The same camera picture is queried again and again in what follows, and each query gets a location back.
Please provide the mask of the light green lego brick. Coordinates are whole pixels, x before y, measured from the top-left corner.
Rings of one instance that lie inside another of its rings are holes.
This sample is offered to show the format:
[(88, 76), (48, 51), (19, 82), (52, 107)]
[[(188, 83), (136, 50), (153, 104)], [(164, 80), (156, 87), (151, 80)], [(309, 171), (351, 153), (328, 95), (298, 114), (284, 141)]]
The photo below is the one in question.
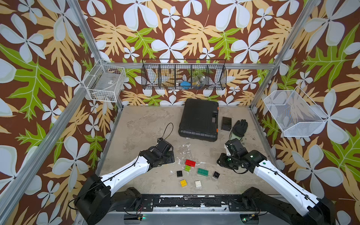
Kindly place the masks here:
[(186, 165), (184, 170), (187, 171), (187, 172), (189, 172), (189, 171), (191, 170), (191, 167), (188, 166), (188, 165)]

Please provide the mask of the dark green lego brick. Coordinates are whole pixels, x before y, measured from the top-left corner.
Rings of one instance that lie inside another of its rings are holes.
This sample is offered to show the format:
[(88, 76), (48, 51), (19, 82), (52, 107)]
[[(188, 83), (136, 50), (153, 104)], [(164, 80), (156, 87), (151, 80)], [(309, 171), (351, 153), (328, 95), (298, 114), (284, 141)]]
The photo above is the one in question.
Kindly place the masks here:
[(208, 171), (208, 170), (205, 170), (205, 169), (199, 168), (198, 171), (197, 171), (197, 174), (198, 174), (198, 175), (201, 175), (201, 176), (208, 177), (209, 171)]

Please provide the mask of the red lego brick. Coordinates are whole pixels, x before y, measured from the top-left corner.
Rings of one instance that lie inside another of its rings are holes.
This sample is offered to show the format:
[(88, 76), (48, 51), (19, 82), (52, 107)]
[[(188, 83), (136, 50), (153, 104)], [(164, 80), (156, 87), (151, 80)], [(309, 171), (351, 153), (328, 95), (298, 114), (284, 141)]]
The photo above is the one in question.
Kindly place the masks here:
[(189, 159), (186, 159), (185, 165), (187, 165), (187, 166), (189, 166), (189, 167), (195, 167), (195, 166), (196, 166), (196, 162), (195, 162), (195, 161), (192, 161), (192, 160), (189, 160)]

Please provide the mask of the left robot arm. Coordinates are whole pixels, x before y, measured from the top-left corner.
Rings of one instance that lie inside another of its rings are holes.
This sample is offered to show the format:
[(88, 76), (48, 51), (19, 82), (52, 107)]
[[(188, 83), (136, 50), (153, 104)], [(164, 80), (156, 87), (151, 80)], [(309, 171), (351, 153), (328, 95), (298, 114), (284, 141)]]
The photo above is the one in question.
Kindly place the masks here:
[(74, 206), (89, 225), (97, 224), (112, 211), (124, 211), (139, 217), (143, 209), (142, 194), (134, 187), (125, 191), (120, 189), (151, 169), (171, 163), (174, 163), (173, 146), (160, 138), (156, 146), (139, 152), (125, 166), (102, 176), (90, 176), (75, 198)]

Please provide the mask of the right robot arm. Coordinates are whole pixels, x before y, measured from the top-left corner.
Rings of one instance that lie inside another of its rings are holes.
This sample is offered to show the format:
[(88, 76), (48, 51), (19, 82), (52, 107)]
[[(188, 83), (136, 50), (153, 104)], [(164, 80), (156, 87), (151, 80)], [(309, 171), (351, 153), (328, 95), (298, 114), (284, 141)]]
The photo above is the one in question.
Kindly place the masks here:
[(225, 143), (226, 152), (217, 160), (221, 167), (236, 171), (243, 168), (271, 185), (285, 198), (285, 202), (251, 187), (241, 195), (241, 205), (250, 210), (268, 212), (291, 225), (334, 225), (335, 205), (327, 198), (319, 198), (284, 175), (257, 150), (247, 151), (240, 140)]

